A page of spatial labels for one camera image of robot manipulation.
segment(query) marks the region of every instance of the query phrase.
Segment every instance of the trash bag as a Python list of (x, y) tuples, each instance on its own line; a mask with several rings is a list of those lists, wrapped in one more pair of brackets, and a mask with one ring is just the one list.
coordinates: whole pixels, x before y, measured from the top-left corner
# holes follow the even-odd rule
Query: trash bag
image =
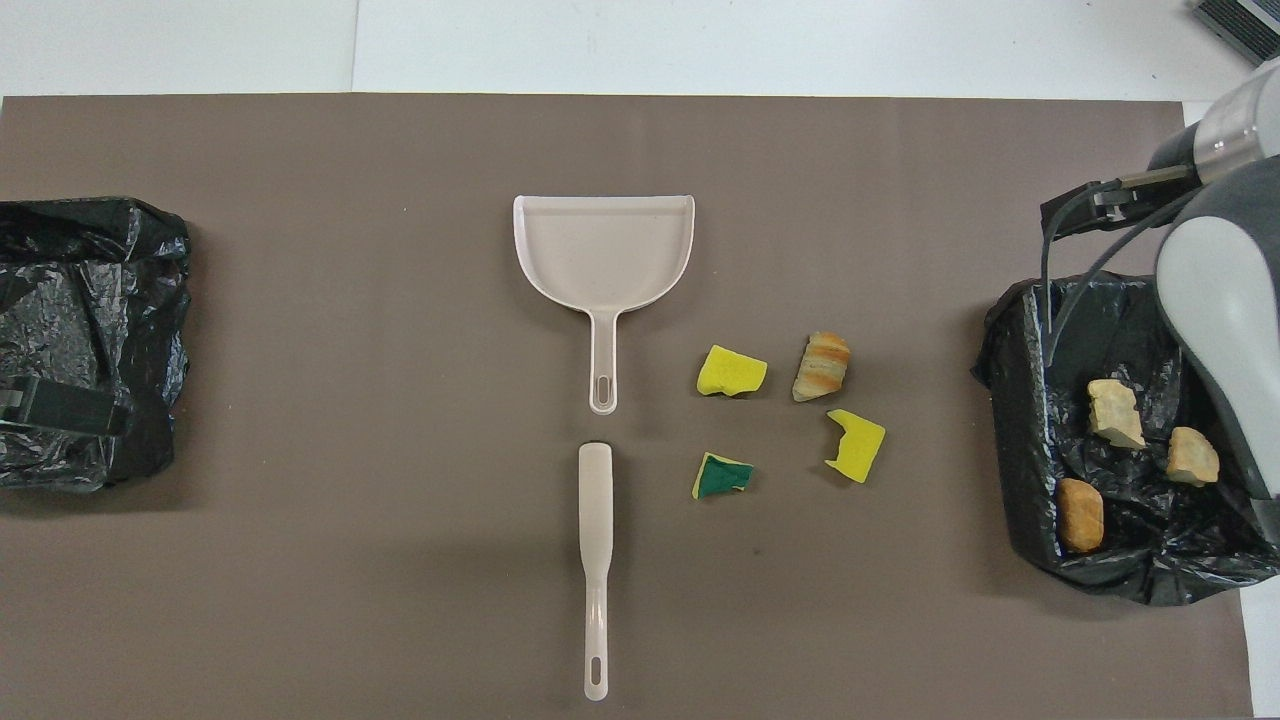
[(0, 487), (173, 461), (189, 251), (182, 218), (133, 199), (0, 202)]
[[(1061, 306), (1079, 278), (1050, 283)], [(1146, 605), (1188, 605), (1280, 571), (1244, 475), (1196, 370), (1170, 334), (1151, 277), (1103, 273), (1064, 325), (1053, 365), (1041, 359), (1041, 284), (1014, 284), (987, 313), (973, 374), (991, 389), (1009, 538), (1032, 565), (1088, 593)], [(1134, 389), (1147, 448), (1112, 447), (1089, 432), (1087, 386), (1115, 378)], [(1217, 450), (1217, 483), (1165, 478), (1175, 425)], [(1091, 553), (1059, 542), (1053, 492), (1064, 477), (1103, 498), (1103, 541)]]

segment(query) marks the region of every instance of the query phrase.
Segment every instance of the brush handle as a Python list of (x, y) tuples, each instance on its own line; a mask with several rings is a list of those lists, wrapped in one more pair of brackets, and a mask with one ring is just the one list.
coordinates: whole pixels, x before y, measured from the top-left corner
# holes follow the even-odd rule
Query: brush handle
[(586, 575), (586, 667), (591, 700), (609, 692), (607, 583), (613, 560), (613, 448), (589, 442), (577, 450), (577, 536)]
[(586, 583), (586, 667), (582, 689), (600, 701), (609, 694), (609, 609), (604, 579)]

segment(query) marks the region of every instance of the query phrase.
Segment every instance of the bread piece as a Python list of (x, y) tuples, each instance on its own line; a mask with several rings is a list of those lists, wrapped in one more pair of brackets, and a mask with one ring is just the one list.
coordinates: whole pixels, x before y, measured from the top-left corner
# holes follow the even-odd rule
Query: bread piece
[(1217, 451), (1199, 430), (1174, 428), (1165, 469), (1170, 480), (1204, 487), (1204, 483), (1217, 482)]
[(1075, 478), (1057, 483), (1057, 534), (1071, 552), (1093, 552), (1102, 544), (1102, 496)]
[(1107, 438), (1115, 447), (1142, 450), (1142, 418), (1138, 398), (1120, 380), (1089, 382), (1089, 430)]
[(836, 333), (813, 333), (800, 359), (791, 398), (796, 402), (831, 395), (845, 383), (849, 346)]

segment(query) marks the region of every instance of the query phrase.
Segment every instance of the dustpan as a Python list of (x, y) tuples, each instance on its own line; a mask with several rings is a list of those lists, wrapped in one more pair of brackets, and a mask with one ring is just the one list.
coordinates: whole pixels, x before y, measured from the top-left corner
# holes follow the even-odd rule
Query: dustpan
[(525, 277), (550, 300), (591, 319), (589, 404), (618, 405), (618, 315), (669, 291), (694, 245), (694, 199), (516, 197), (516, 255)]

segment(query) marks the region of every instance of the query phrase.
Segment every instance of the sponge piece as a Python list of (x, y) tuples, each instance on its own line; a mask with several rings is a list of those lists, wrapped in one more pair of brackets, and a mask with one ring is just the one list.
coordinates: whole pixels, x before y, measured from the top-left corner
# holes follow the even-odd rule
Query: sponge piece
[(728, 492), (731, 489), (744, 491), (751, 482), (754, 468), (746, 462), (703, 454), (703, 466), (698, 469), (698, 478), (694, 480), (694, 500), (701, 500), (708, 495)]
[(760, 389), (768, 366), (763, 360), (713, 345), (701, 372), (698, 373), (698, 392), (703, 395), (722, 392), (733, 396)]
[(845, 437), (840, 438), (840, 451), (835, 460), (826, 461), (827, 465), (854, 482), (865, 483), (867, 474), (872, 470), (872, 461), (884, 442), (884, 428), (847, 410), (832, 410), (827, 416), (845, 428)]

